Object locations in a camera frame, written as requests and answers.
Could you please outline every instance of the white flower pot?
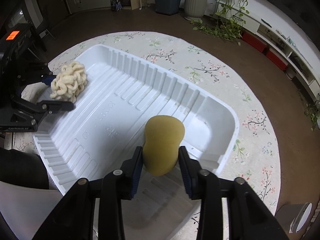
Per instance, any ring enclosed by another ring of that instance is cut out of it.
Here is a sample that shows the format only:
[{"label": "white flower pot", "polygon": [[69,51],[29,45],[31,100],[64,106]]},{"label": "white flower pot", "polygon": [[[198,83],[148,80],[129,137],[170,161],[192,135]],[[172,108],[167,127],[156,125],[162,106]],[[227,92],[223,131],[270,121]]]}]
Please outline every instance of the white flower pot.
[{"label": "white flower pot", "polygon": [[184,0],[185,19],[197,21],[204,15],[207,0]]}]

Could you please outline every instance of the orange label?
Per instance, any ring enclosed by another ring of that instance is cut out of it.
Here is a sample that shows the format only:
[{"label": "orange label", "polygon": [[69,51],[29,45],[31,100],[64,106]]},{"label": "orange label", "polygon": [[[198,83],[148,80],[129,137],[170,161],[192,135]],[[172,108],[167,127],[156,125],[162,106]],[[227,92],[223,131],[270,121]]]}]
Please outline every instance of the orange label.
[{"label": "orange label", "polygon": [[6,41],[12,41],[20,31],[13,31],[10,35],[5,39]]}]

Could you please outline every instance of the round tablecloth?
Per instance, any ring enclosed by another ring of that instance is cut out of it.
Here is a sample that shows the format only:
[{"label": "round tablecloth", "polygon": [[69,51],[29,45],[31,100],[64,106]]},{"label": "round tablecloth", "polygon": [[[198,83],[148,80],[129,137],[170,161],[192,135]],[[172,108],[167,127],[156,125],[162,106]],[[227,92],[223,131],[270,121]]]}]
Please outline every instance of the round tablecloth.
[{"label": "round tablecloth", "polygon": [[[49,63],[58,74],[60,67],[95,44],[106,44],[164,67],[188,79],[221,99],[236,112],[240,130],[233,152],[221,177],[243,177],[274,214],[280,192],[280,160],[276,135],[261,103],[242,78],[213,55],[184,40],[154,32],[106,34],[77,44]],[[29,85],[22,98],[35,102],[47,86]],[[38,153],[31,133],[14,133],[14,148]],[[11,149],[11,136],[5,147]],[[199,213],[173,239],[196,239]],[[228,218],[224,217],[224,239],[228,239]]]}]

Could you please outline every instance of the small box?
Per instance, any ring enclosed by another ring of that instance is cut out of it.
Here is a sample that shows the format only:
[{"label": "small box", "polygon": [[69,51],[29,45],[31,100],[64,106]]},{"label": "small box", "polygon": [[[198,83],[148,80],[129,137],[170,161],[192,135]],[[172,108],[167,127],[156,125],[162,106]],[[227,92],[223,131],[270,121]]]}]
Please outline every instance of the small box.
[{"label": "small box", "polygon": [[282,71],[285,71],[287,69],[288,62],[273,48],[269,48],[268,52],[266,53],[266,56]]},{"label": "small box", "polygon": [[242,39],[260,52],[263,52],[264,49],[268,46],[264,40],[246,31],[242,33]]},{"label": "small box", "polygon": [[111,11],[117,12],[122,9],[120,0],[110,0]]}]

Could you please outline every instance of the cable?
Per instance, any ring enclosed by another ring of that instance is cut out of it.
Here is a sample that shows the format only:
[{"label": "cable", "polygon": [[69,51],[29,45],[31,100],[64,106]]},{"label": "cable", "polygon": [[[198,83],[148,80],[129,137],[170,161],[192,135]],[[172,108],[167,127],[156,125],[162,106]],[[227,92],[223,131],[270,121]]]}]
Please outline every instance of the cable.
[{"label": "cable", "polygon": [[11,149],[13,149],[13,134],[14,133],[12,133],[12,136],[11,136]]},{"label": "cable", "polygon": [[309,38],[309,36],[308,36],[308,35],[306,35],[306,36],[307,36],[307,38],[308,38],[308,40],[309,40],[309,41],[311,41],[312,43],[314,43],[314,42]]}]

